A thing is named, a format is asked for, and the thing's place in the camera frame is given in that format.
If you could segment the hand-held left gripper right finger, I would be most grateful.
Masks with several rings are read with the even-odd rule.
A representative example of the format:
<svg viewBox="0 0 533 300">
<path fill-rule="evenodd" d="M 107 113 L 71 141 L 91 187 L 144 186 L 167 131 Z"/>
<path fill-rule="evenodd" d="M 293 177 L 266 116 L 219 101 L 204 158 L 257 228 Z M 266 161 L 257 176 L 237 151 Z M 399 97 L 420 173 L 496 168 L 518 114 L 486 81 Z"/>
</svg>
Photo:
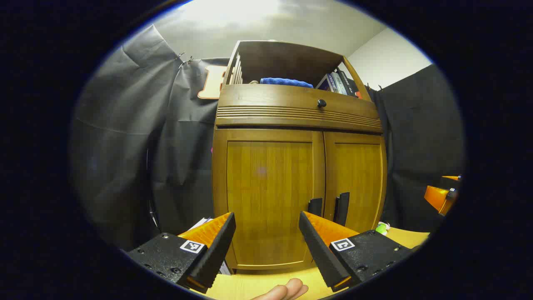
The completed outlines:
<svg viewBox="0 0 533 300">
<path fill-rule="evenodd" d="M 299 213 L 299 230 L 333 292 L 373 279 L 414 252 L 375 230 L 357 233 L 306 211 Z"/>
</svg>

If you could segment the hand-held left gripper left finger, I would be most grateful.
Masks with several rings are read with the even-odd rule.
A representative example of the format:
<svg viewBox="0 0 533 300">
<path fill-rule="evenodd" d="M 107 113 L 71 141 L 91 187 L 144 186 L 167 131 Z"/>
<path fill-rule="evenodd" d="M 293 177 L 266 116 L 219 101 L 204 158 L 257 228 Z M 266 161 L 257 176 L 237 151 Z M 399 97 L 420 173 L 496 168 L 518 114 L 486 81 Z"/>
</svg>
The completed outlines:
<svg viewBox="0 0 533 300">
<path fill-rule="evenodd" d="M 236 230 L 233 212 L 175 235 L 161 233 L 125 254 L 141 268 L 205 294 L 215 281 Z"/>
</svg>

